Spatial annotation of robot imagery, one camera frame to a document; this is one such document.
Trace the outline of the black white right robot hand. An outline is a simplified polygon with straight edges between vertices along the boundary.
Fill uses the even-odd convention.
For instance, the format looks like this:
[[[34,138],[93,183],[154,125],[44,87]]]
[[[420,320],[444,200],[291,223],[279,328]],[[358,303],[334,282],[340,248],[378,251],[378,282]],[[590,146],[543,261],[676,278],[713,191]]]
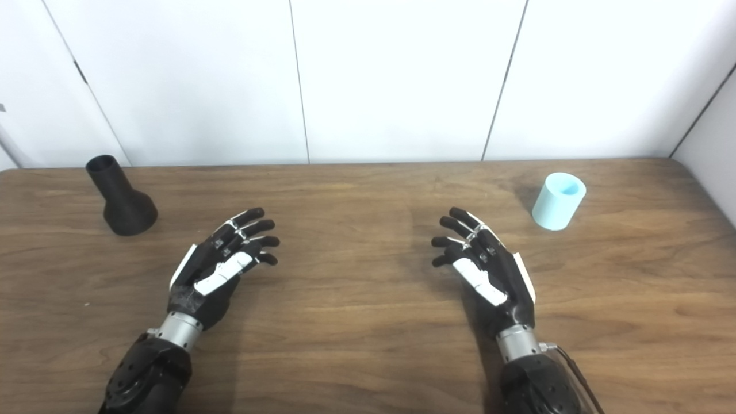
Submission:
[[[535,328],[536,293],[520,254],[468,210],[452,207],[439,225],[458,237],[431,239],[443,251],[431,264],[453,268],[470,286],[484,331],[497,336],[516,325]]]

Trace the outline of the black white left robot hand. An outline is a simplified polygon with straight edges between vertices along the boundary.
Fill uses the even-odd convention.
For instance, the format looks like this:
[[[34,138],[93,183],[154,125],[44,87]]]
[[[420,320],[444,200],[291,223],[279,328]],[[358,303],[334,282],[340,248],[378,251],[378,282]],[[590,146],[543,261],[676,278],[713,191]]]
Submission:
[[[244,273],[259,264],[278,264],[265,251],[279,246],[279,238],[265,234],[274,227],[264,209],[248,209],[193,244],[172,276],[167,312],[192,317],[205,331],[214,327],[228,312]]]

